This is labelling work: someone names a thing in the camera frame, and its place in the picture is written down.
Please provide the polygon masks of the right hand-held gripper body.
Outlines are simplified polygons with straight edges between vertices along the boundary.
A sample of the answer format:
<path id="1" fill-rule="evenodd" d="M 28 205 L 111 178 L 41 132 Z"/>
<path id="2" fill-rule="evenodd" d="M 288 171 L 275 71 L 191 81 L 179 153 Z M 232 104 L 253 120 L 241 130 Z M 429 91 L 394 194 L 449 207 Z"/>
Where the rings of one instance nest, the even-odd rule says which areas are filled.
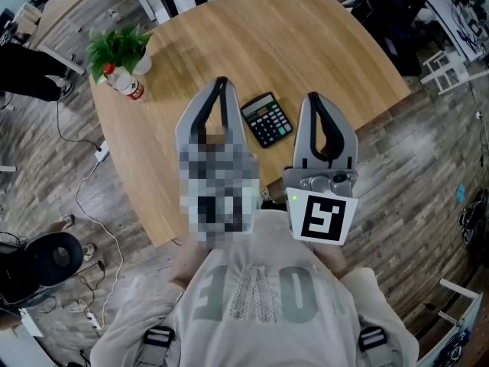
<path id="1" fill-rule="evenodd" d="M 358 201 L 353 170 L 289 168 L 283 172 L 290 229 L 296 240 L 343 245 Z"/>

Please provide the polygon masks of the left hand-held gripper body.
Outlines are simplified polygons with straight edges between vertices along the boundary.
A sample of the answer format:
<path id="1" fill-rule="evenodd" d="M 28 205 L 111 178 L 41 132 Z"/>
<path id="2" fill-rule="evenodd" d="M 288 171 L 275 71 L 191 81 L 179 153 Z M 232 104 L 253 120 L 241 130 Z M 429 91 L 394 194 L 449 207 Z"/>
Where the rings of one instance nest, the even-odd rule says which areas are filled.
<path id="1" fill-rule="evenodd" d="M 249 236 L 260 193 L 259 162 L 231 134 L 189 137 L 179 150 L 180 207 L 189 237 L 224 248 Z"/>

